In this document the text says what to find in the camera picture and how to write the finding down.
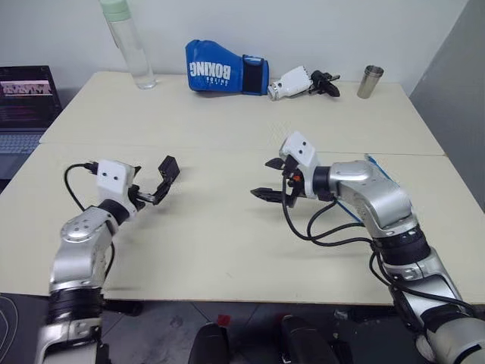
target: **white wall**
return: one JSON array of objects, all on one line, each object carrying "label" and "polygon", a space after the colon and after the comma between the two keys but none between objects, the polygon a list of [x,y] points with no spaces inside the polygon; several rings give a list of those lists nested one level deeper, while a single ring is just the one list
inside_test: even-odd
[{"label": "white wall", "polygon": [[[300,64],[360,80],[378,64],[409,94],[467,0],[129,0],[157,72],[185,73],[184,46],[212,39],[261,55],[277,77]],[[48,64],[64,100],[100,70],[124,70],[97,0],[0,0],[0,64]]]}]

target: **metal cup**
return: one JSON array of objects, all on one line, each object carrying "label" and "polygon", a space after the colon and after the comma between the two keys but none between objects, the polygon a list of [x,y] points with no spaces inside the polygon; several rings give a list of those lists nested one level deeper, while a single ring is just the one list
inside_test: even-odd
[{"label": "metal cup", "polygon": [[383,73],[384,70],[381,67],[373,65],[367,66],[362,77],[361,85],[358,88],[357,96],[361,99],[368,99]]}]

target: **beige tabletop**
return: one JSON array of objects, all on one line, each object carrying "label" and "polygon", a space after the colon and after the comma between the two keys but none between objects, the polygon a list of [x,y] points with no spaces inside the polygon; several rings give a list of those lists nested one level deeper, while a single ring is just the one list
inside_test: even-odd
[{"label": "beige tabletop", "polygon": [[[114,238],[117,255],[105,285],[109,298],[293,303],[390,303],[368,271],[365,243],[321,248],[295,237],[278,204],[249,191],[279,188],[280,174],[264,163],[272,151],[180,149],[173,146],[41,145],[0,195],[0,291],[47,294],[63,223],[79,214],[62,181],[71,163],[113,158],[142,170],[135,182],[152,192],[157,167],[177,158],[180,176],[166,200],[142,210]],[[319,153],[322,163],[360,154]],[[472,303],[485,303],[485,218],[447,157],[374,155],[411,196],[430,245]],[[73,189],[97,204],[95,177],[73,171]],[[299,199],[297,227],[322,206]],[[318,221],[323,231],[349,222],[335,208]],[[338,238],[367,236],[357,228]]]},{"label": "beige tabletop", "polygon": [[379,83],[369,99],[358,83],[339,82],[339,98],[304,95],[198,94],[186,76],[160,76],[151,90],[131,76],[94,74],[42,143],[92,143],[276,151],[298,130],[320,152],[442,155],[443,151],[397,83]]}]

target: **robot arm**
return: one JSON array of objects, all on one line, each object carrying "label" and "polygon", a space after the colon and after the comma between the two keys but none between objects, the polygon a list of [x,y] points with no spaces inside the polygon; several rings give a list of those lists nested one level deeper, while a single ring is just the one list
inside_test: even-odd
[{"label": "robot arm", "polygon": [[[438,362],[485,362],[485,322],[452,304],[461,302],[458,290],[428,245],[411,201],[398,184],[368,161],[320,166],[315,148],[298,132],[285,140],[280,158],[267,165],[283,171],[283,179],[293,187],[285,198],[289,207],[304,196],[341,199],[355,208],[390,280],[396,310],[411,330],[426,335]],[[281,192],[259,188],[252,193],[282,202]]]},{"label": "robot arm", "polygon": [[48,315],[39,332],[36,363],[108,363],[108,346],[101,342],[102,287],[105,252],[125,221],[144,202],[157,205],[179,174],[168,156],[158,170],[162,183],[153,194],[133,184],[140,167],[102,160],[85,165],[97,176],[99,206],[90,206],[61,229],[61,247],[52,268]]}]

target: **laptop keyboard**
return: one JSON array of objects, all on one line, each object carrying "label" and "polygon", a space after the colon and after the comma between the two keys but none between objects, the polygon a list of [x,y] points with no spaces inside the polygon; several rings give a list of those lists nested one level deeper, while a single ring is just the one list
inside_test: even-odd
[{"label": "laptop keyboard", "polygon": [[42,134],[0,134],[1,154],[30,154],[39,145]]}]

